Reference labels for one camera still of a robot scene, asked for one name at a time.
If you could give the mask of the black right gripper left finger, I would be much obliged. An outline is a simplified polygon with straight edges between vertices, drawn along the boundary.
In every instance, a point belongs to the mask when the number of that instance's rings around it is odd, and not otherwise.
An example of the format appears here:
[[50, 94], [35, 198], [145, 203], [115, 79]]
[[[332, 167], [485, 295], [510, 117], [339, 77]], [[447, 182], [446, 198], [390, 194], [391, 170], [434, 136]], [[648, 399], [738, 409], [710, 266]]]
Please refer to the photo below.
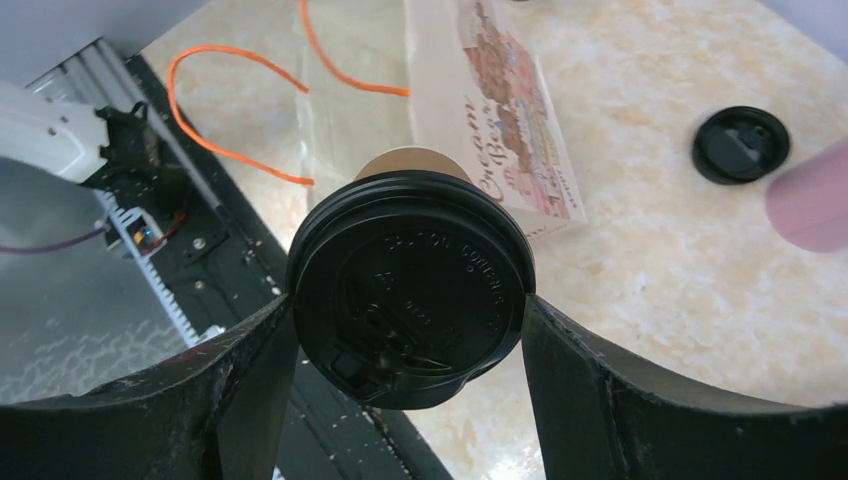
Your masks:
[[5, 479], [270, 479], [298, 344], [279, 297], [224, 333], [79, 396], [1, 409]]

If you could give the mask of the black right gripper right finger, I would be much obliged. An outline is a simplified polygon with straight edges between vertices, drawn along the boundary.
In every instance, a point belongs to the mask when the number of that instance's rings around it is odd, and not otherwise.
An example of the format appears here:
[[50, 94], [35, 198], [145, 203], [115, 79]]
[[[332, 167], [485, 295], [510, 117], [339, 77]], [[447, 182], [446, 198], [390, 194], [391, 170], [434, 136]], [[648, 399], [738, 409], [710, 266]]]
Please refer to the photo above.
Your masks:
[[847, 408], [727, 391], [587, 330], [536, 295], [525, 372], [550, 479], [843, 479]]

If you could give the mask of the black plastic cup lid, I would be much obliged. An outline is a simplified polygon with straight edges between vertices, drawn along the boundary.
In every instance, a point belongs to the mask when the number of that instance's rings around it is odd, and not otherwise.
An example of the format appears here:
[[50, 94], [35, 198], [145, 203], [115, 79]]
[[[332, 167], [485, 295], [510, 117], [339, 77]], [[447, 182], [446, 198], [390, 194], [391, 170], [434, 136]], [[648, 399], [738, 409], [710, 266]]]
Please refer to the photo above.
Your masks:
[[470, 183], [405, 170], [353, 182], [299, 226], [286, 290], [302, 350], [352, 399], [420, 410], [502, 361], [536, 290], [528, 240]]

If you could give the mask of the brown paper coffee cup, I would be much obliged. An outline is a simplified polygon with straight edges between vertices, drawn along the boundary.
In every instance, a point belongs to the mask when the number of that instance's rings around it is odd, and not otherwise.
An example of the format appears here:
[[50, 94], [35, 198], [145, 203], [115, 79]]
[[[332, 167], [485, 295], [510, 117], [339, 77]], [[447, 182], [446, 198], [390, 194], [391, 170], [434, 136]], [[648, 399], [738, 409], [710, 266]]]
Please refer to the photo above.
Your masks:
[[436, 172], [471, 183], [471, 179], [457, 162], [436, 150], [421, 146], [398, 147], [378, 155], [359, 171], [355, 180], [407, 170]]

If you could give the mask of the cream paper gift bag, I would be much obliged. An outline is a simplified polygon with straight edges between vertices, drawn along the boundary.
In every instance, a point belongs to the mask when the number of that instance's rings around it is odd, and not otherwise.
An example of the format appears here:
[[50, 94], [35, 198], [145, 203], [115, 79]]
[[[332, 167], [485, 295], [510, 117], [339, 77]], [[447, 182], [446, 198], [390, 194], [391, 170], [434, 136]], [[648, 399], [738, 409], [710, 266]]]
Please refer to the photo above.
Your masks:
[[283, 26], [295, 62], [298, 150], [286, 164], [211, 150], [291, 190], [295, 217], [378, 155], [421, 146], [457, 162], [526, 237], [587, 222], [537, 56], [496, 1], [300, 1]]

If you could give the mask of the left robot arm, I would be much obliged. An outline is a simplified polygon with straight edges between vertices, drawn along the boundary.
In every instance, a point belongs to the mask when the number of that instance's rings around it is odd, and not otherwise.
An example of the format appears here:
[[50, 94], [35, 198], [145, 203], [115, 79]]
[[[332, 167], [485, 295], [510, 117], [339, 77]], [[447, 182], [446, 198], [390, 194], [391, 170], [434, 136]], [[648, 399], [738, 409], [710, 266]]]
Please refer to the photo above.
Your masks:
[[123, 208], [183, 213], [192, 184], [148, 122], [149, 105], [131, 110], [53, 100], [1, 83], [1, 156], [64, 181], [110, 193]]

